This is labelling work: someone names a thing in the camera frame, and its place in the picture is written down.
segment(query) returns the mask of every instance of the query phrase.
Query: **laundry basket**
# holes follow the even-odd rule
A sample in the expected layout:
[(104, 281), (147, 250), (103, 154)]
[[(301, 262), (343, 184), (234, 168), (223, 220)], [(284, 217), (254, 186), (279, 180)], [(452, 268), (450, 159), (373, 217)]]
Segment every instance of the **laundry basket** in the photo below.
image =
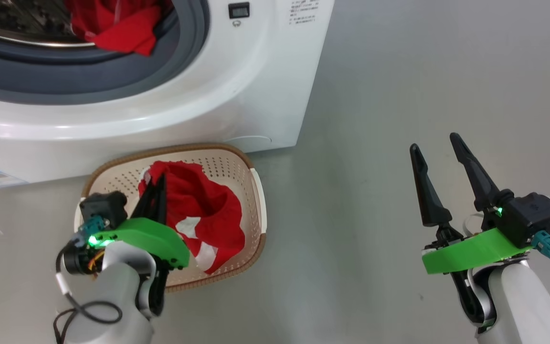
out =
[[(104, 164), (90, 176), (80, 201), (95, 192), (121, 191), (128, 201), (125, 206), (131, 214), (139, 201), (137, 185), (140, 174), (155, 161), (183, 161), (198, 163), (203, 172), (216, 183), (226, 185), (239, 198), (242, 206), (241, 229), (245, 233), (243, 250), (211, 275), (205, 274), (190, 256), (190, 265), (174, 270), (167, 279), (167, 291), (180, 291), (240, 274), (252, 266), (266, 240), (266, 207), (260, 177), (253, 164), (242, 151), (226, 144), (192, 144), (152, 150), (130, 155)], [(79, 207), (76, 209), (74, 228), (82, 224)]]

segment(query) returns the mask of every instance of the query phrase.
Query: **orange wire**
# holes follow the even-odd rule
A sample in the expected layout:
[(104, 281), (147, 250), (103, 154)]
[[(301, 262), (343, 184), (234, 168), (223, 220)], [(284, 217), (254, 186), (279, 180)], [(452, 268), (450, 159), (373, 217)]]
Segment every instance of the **orange wire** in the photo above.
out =
[(101, 258), (105, 254), (105, 250), (98, 252), (92, 259), (88, 262), (88, 270), (92, 271), (93, 266), (96, 263), (96, 260)]

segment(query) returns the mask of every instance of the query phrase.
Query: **basket handle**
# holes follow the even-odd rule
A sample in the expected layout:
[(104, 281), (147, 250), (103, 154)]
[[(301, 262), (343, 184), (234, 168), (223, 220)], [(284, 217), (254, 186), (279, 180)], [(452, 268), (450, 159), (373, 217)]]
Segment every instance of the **basket handle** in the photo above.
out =
[(260, 181), (260, 176), (256, 172), (255, 168), (250, 168), (252, 173), (252, 181), (254, 183), (254, 194), (258, 198), (258, 220), (260, 221), (260, 233), (266, 233), (266, 202), (264, 201), (264, 190), (262, 189), (262, 182)]

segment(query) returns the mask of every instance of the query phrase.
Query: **digital display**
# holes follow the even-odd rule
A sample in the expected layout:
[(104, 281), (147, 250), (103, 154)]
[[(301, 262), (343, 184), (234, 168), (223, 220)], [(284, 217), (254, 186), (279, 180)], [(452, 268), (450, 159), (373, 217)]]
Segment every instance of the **digital display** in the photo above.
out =
[(233, 9), (233, 17), (234, 18), (240, 18), (240, 17), (248, 17), (249, 13), (246, 8), (240, 8), (240, 9)]
[(249, 2), (229, 4), (229, 17), (231, 19), (249, 17)]

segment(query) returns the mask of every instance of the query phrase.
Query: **red garment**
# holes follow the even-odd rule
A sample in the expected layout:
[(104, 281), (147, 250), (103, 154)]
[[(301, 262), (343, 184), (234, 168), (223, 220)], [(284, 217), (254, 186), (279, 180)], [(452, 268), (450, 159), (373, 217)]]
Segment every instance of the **red garment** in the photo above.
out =
[(165, 174), (167, 225), (181, 235), (207, 274), (241, 252), (241, 203), (228, 187), (210, 181), (196, 163), (156, 161), (147, 174), (148, 180), (139, 183), (139, 194), (146, 183), (156, 185)]
[(65, 0), (76, 36), (101, 49), (150, 56), (159, 0)]

